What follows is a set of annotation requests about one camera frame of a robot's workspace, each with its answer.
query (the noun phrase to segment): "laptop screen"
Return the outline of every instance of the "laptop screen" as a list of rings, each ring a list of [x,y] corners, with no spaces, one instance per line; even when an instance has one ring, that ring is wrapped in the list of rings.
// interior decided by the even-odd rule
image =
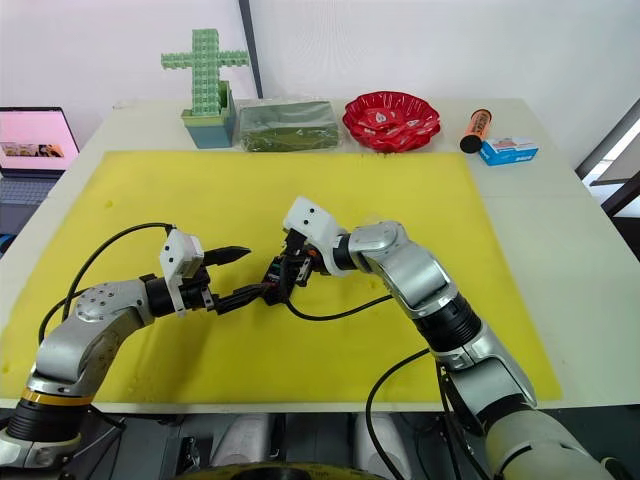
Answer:
[[[59,108],[0,109],[0,167],[23,173],[62,173],[78,156]]]

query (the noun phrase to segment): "yellow mat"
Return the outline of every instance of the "yellow mat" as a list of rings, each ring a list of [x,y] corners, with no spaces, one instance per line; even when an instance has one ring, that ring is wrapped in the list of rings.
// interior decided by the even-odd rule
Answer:
[[[45,250],[1,341],[2,397],[18,397],[32,365],[38,325],[64,297],[85,259],[112,234],[149,221],[176,223],[205,249],[250,247],[213,267],[212,290],[226,295],[259,281],[280,252],[282,220],[298,195],[352,229],[402,222],[433,251],[475,310],[521,363],[541,399],[561,395],[509,273],[462,155],[111,152]],[[110,247],[82,286],[160,274],[162,230]],[[372,275],[312,276],[293,303],[329,314],[385,294]],[[424,348],[394,302],[331,322],[308,322],[262,300],[217,316],[168,316],[125,342],[97,396],[100,402],[364,402],[392,364]],[[379,401],[438,400],[433,360],[394,375]]]

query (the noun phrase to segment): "red plate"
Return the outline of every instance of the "red plate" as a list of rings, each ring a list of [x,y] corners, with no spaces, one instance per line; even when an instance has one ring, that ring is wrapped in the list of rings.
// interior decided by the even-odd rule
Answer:
[[[366,93],[347,104],[345,110],[342,121],[353,138],[377,152],[420,148],[440,131],[438,112],[407,93]]]

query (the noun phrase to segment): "blue and white box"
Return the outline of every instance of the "blue and white box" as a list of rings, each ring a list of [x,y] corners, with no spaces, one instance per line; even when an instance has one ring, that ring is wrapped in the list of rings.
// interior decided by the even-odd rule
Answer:
[[[480,156],[487,165],[526,162],[538,152],[538,146],[528,138],[490,138],[482,142]]]

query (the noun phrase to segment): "laptop keyboard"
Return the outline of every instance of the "laptop keyboard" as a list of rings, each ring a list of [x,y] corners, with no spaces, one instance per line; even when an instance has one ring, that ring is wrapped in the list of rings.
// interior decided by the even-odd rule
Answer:
[[[13,205],[40,205],[55,182],[29,182],[9,180],[0,182],[0,203]]]

